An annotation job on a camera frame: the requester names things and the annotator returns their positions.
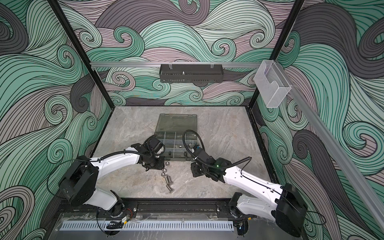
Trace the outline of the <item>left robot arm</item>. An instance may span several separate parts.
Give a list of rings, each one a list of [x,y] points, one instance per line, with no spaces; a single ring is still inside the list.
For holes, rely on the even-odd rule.
[[[98,158],[77,157],[59,181],[59,189],[73,207],[91,205],[116,217],[124,211],[123,200],[116,192],[97,187],[100,178],[127,166],[141,165],[148,170],[163,170],[165,145],[155,136],[143,144]]]

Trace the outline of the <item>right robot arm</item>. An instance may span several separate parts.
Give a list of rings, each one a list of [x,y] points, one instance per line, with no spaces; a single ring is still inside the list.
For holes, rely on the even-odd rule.
[[[195,178],[206,176],[215,182],[235,186],[249,193],[248,196],[233,196],[232,209],[235,216],[241,218],[252,215],[274,220],[287,234],[301,237],[308,206],[292,184],[274,184],[238,167],[250,161],[250,157],[232,163],[223,158],[214,159],[202,148],[190,152],[190,155],[195,161],[191,165]]]

